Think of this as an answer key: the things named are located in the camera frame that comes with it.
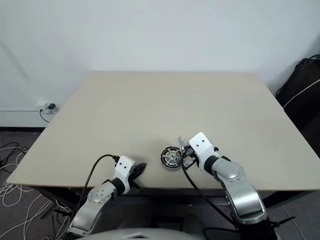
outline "black bag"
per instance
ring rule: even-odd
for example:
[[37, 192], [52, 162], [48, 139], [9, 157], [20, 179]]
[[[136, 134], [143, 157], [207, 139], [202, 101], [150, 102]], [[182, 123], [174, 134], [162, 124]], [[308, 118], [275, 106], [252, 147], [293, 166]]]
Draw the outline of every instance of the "black bag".
[[320, 157], [320, 55], [302, 59], [275, 97]]

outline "wall outlet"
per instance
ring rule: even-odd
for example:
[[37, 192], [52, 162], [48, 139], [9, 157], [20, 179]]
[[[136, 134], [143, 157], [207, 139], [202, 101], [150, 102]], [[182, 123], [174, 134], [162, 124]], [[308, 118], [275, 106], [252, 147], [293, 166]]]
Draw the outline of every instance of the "wall outlet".
[[[54, 109], [48, 109], [47, 107], [50, 105], [50, 104], [55, 104], [55, 108]], [[44, 105], [37, 105], [35, 106], [37, 110], [45, 110], [42, 114], [56, 114], [57, 112], [59, 112], [60, 110], [60, 105], [58, 103], [55, 103], [55, 102], [46, 102]]]

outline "small motor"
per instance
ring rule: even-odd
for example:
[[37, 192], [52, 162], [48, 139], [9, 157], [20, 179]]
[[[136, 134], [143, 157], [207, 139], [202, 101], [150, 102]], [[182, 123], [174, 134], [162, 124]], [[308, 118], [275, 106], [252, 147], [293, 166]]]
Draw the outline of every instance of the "small motor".
[[182, 153], [179, 148], [169, 146], [161, 153], [161, 163], [168, 170], [178, 170], [182, 164]]

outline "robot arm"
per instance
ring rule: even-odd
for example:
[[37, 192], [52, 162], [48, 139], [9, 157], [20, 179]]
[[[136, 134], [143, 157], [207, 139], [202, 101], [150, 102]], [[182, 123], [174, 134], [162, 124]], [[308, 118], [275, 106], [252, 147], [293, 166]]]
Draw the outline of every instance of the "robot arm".
[[244, 169], [236, 162], [215, 151], [207, 137], [199, 132], [188, 142], [189, 149], [180, 142], [183, 155], [196, 158], [203, 174], [212, 175], [225, 190], [226, 198], [231, 205], [231, 216], [236, 227], [248, 239], [276, 240], [277, 235], [268, 218], [261, 197], [252, 184], [246, 179]]
[[86, 202], [74, 216], [67, 231], [79, 236], [89, 235], [102, 213], [102, 208], [130, 190], [129, 176], [135, 165], [136, 162], [131, 158], [121, 156], [115, 166], [112, 180], [105, 181], [88, 193]]

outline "wooden table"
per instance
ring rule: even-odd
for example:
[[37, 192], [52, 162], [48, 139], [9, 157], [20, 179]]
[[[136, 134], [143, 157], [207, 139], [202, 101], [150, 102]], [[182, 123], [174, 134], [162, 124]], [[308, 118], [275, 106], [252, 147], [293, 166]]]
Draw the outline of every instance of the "wooden table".
[[[191, 188], [182, 170], [168, 171], [162, 151], [198, 132], [240, 163], [262, 191], [320, 189], [320, 160], [274, 96], [250, 73], [103, 72], [88, 74], [8, 178], [11, 184], [83, 187], [103, 154], [147, 163], [137, 183]], [[99, 163], [89, 186], [111, 178], [114, 162]], [[197, 166], [202, 189], [220, 189]]]

